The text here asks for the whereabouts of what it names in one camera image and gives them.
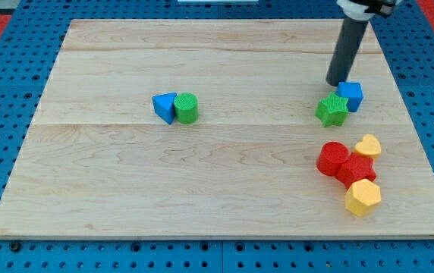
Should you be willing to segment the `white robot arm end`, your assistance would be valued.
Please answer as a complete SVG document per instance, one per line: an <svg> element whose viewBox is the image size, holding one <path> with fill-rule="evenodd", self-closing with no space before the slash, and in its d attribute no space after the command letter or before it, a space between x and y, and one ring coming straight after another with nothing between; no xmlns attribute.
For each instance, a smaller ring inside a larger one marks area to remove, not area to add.
<svg viewBox="0 0 434 273"><path fill-rule="evenodd" d="M375 15L389 17L395 13L403 0L337 0L344 14L354 20L366 21Z"/></svg>

